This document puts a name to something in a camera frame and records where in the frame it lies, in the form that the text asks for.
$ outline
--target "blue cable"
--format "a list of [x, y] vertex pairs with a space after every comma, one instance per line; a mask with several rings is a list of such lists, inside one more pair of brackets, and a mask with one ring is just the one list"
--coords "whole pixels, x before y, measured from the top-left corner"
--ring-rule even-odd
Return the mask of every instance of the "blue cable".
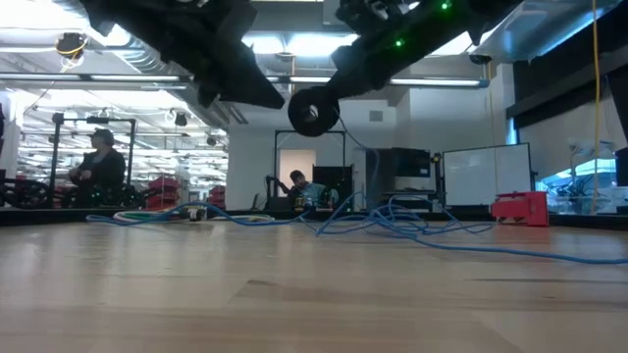
[[[353, 137], [353, 135], [346, 129], [346, 126], [344, 125], [344, 122], [342, 121], [342, 119], [340, 119], [340, 123], [342, 124], [342, 127], [344, 128], [344, 131], [347, 133], [347, 135], [360, 148], [366, 151], [371, 151], [372, 153], [375, 154], [376, 169], [372, 176], [374, 180], [376, 177], [377, 170], [379, 168], [379, 163], [380, 163], [379, 153], [377, 152], [377, 150], [368, 148], [364, 146], [362, 143], [360, 143], [357, 139], [355, 139], [355, 137]], [[471, 234], [479, 234], [484, 231], [492, 229], [493, 227], [495, 227], [496, 224], [489, 223], [489, 224], [475, 224], [472, 226], [465, 226], [462, 224], [460, 220], [454, 217], [450, 212], [448, 212], [441, 205], [438, 205], [432, 202], [431, 200], [428, 200], [419, 195], [411, 195], [411, 194], [410, 195], [407, 195], [407, 194], [394, 195], [393, 197], [389, 199], [389, 202], [387, 205], [380, 206], [380, 207], [376, 207], [375, 205], [368, 206], [367, 215], [351, 215], [351, 216], [338, 217], [340, 210], [343, 210], [344, 207], [349, 202], [351, 202], [356, 196], [362, 196], [366, 199], [366, 196], [361, 191], [351, 194], [348, 198], [346, 198], [342, 202], [342, 204], [339, 207], [336, 208], [336, 210], [332, 213], [332, 215], [318, 228], [315, 228], [314, 226], [307, 223], [305, 217], [307, 216], [309, 211], [289, 221], [247, 222], [247, 221], [234, 219], [233, 217], [229, 216], [222, 210], [206, 202], [189, 202], [181, 206], [178, 206], [168, 212], [165, 212], [161, 215], [155, 216], [151, 219], [137, 221], [137, 222], [122, 222], [122, 221], [116, 221], [116, 220], [112, 220], [112, 219], [109, 219], [106, 217], [100, 217], [100, 216], [87, 216], [87, 221], [99, 222], [99, 223], [105, 223], [105, 224], [111, 224], [111, 225], [123, 226], [123, 227], [138, 226], [138, 225], [144, 225], [144, 224], [149, 224], [149, 223], [165, 222], [169, 219], [171, 215], [175, 214], [176, 212], [180, 211], [182, 208], [187, 207], [187, 206], [202, 206], [217, 213], [220, 216], [225, 217], [229, 221], [232, 221], [236, 224], [243, 225], [243, 226], [251, 226], [251, 227], [279, 226], [279, 225], [289, 225], [294, 222], [301, 221], [307, 227], [314, 230], [316, 236], [321, 236], [322, 234], [347, 234], [347, 233], [351, 233], [357, 230], [364, 230], [369, 234], [374, 234], [374, 235], [384, 236], [384, 237], [391, 237], [391, 238], [396, 238], [396, 239], [408, 239], [416, 243], [419, 243], [421, 245], [435, 248], [435, 249], [440, 249], [440, 250], [470, 251], [470, 252], [500, 253], [500, 254], [511, 254], [511, 255], [521, 255], [521, 256], [532, 256], [532, 257], [547, 258], [547, 259], [554, 259], [554, 260], [570, 261], [570, 262], [575, 262], [579, 264], [588, 264], [588, 265], [628, 264], [628, 259], [585, 259], [585, 258], [579, 258], [575, 256], [544, 253], [544, 252], [537, 252], [537, 251], [514, 250], [514, 249], [498, 248], [498, 247], [452, 246], [452, 245], [441, 245], [441, 244], [437, 244], [431, 241], [427, 241], [425, 239], [422, 239], [421, 237], [444, 234], [444, 233], [448, 233], [448, 232], [452, 232], [456, 230], [464, 230]], [[444, 226], [440, 226], [440, 227], [430, 226], [430, 224], [426, 220], [423, 220], [418, 215], [411, 213], [409, 210], [401, 206], [394, 205], [393, 201], [398, 197], [404, 197], [404, 198], [409, 197], [413, 199], [419, 199], [425, 202], [430, 202], [433, 205], [437, 205], [441, 207], [443, 212], [449, 216], [449, 221]], [[343, 229], [340, 229], [340, 230], [329, 229], [333, 227], [340, 228], [338, 223], [346, 222], [346, 221], [355, 221], [355, 222], [359, 222], [359, 224], [356, 225], [356, 227], [343, 227]], [[372, 231], [370, 230], [370, 228], [372, 227], [382, 228], [383, 230], [385, 230], [385, 232]]]
[[303, 213], [299, 217], [296, 217], [296, 218], [294, 218], [292, 220], [289, 220], [289, 221], [248, 222], [248, 221], [235, 219], [235, 218], [231, 217], [230, 215], [226, 214], [221, 209], [219, 209], [216, 206], [214, 206], [212, 204], [209, 204], [207, 202], [195, 201], [195, 202], [188, 202], [188, 203], [182, 204], [181, 206], [177, 206], [174, 209], [172, 209], [170, 211], [167, 211], [167, 212], [164, 212], [161, 215], [157, 215], [155, 217], [152, 217], [152, 218], [149, 218], [149, 219], [146, 219], [146, 220], [141, 220], [141, 221], [124, 222], [124, 221], [112, 220], [111, 218], [108, 218], [108, 217], [94, 216], [94, 215], [87, 216], [86, 220], [88, 222], [104, 223], [104, 224], [116, 225], [116, 226], [122, 226], [122, 227], [139, 226], [139, 225], [145, 225], [145, 224], [150, 224], [150, 223], [165, 222], [165, 221], [167, 221], [169, 219], [170, 216], [174, 215], [178, 211], [180, 211], [183, 208], [188, 207], [188, 206], [201, 206], [201, 207], [207, 208], [207, 209], [217, 213], [218, 215], [226, 218], [227, 220], [229, 220], [231, 222], [234, 222], [234, 223], [242, 225], [242, 226], [251, 226], [251, 227], [289, 225], [291, 223], [299, 221], [301, 219], [301, 217], [304, 217], [304, 216], [306, 216], [309, 213], [309, 211], [306, 211], [305, 213]]

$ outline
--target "black wheel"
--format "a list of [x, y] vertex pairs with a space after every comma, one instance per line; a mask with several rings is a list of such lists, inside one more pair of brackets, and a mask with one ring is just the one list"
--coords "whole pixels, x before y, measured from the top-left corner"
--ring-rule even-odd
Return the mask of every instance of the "black wheel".
[[338, 122], [340, 104], [325, 86], [303, 89], [290, 99], [288, 118], [299, 134], [318, 137]]

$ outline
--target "wooden surface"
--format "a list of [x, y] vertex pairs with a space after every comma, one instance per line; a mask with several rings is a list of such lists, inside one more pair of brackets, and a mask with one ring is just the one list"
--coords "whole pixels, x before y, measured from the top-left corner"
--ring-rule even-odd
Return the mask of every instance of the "wooden surface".
[[[433, 237], [628, 257], [628, 234]], [[303, 225], [0, 228], [0, 352], [622, 352], [628, 267], [444, 252]]]

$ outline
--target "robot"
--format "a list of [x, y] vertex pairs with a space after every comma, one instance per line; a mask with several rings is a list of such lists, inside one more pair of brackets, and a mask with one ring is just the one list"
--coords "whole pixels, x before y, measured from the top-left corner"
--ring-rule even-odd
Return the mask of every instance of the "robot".
[[475, 45], [522, 0], [341, 0], [336, 17], [360, 35], [332, 54], [337, 72], [324, 86], [298, 91], [288, 106], [294, 129], [319, 136], [340, 118], [339, 100], [379, 90], [390, 79], [468, 31]]
[[257, 11], [248, 0], [79, 0], [89, 24], [108, 35], [115, 24], [194, 76], [198, 101], [216, 98], [281, 109], [285, 99], [242, 43]]
[[[332, 59], [337, 72], [323, 86], [294, 94], [288, 118], [305, 136], [319, 136], [340, 118], [343, 98], [382, 89], [390, 79], [464, 31], [473, 43], [523, 0], [340, 0], [336, 12], [359, 37]], [[194, 75], [198, 99], [280, 109], [285, 100], [241, 43], [257, 15], [249, 0], [80, 0], [90, 24], [107, 35], [115, 23]]]

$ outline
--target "yellow cable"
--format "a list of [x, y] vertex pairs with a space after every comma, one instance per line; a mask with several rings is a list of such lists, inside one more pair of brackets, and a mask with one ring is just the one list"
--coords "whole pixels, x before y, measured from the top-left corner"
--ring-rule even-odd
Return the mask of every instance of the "yellow cable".
[[602, 96], [602, 84], [600, 79], [600, 48], [598, 44], [598, 0], [593, 0], [593, 51], [594, 51], [594, 66], [596, 68], [596, 127], [595, 127], [595, 170], [593, 175], [593, 201], [591, 203], [591, 214], [596, 213], [596, 206], [598, 203], [598, 189], [600, 188], [600, 180], [598, 178], [598, 157], [600, 156], [600, 102]]
[[[493, 62], [489, 62], [489, 82], [493, 81]], [[493, 109], [493, 90], [492, 88], [489, 86], [489, 104], [491, 106], [491, 135], [492, 135], [492, 139], [493, 139], [493, 147], [495, 147], [496, 144], [496, 140], [495, 140], [495, 110]], [[497, 193], [499, 193], [498, 187], [499, 187], [499, 179], [497, 176], [497, 151], [494, 148], [493, 151], [495, 152], [493, 154], [494, 160], [495, 160], [495, 189], [497, 191]]]

